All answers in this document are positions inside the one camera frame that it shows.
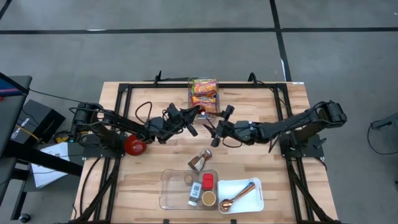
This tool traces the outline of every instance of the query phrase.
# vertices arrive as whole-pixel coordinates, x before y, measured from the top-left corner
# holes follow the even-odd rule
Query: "red object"
[[[203,174],[202,188],[203,190],[213,189],[213,174]]]
[[[132,156],[138,156],[142,154],[147,148],[147,144],[139,140],[135,135],[130,135],[124,143],[124,150],[126,153]]]

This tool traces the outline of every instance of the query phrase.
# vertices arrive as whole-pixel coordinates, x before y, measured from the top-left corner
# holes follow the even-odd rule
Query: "copper spoon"
[[[247,186],[245,186],[245,188],[243,188],[242,191],[240,191],[234,198],[232,199],[224,199],[221,203],[220,203],[220,210],[222,212],[228,212],[228,210],[231,208],[232,203],[234,203],[235,200],[241,198],[242,196],[246,195],[247,193],[249,193],[250,191],[252,191],[254,188],[256,187],[256,185],[254,185],[253,182],[250,182]]]

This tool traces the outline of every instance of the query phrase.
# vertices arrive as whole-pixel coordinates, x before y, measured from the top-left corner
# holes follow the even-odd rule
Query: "concrete floor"
[[[0,0],[0,6],[6,0]],[[281,27],[398,27],[398,1],[276,0]],[[269,1],[260,0],[13,0],[0,30],[273,27]],[[348,122],[326,130],[328,176],[340,220],[396,223],[398,154],[380,156],[366,142],[371,121],[398,111],[398,32],[284,33],[290,72],[305,82],[311,104],[341,103]],[[98,101],[105,81],[217,76],[284,81],[274,33],[0,35],[0,71],[33,76],[31,88]],[[75,104],[32,93],[68,118]],[[371,133],[384,152],[398,149],[391,128]],[[30,193],[23,212],[30,223],[70,218],[78,179],[69,190]],[[0,209],[9,221],[19,181]]]

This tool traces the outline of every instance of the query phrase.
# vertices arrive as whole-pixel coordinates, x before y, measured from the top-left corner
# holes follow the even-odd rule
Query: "monitor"
[[[28,89],[0,72],[0,96],[27,95],[28,92]]]

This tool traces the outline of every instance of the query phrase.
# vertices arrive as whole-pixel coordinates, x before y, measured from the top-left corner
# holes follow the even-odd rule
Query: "white plate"
[[[233,197],[235,197],[250,182],[254,182],[256,188],[247,193],[245,196],[234,201],[228,212],[222,212],[220,210],[220,203],[224,199],[232,199]],[[218,210],[222,214],[232,214],[232,213],[241,213],[241,212],[260,212],[264,209],[261,181],[258,178],[252,178],[246,180],[219,180],[217,185],[218,185]]]

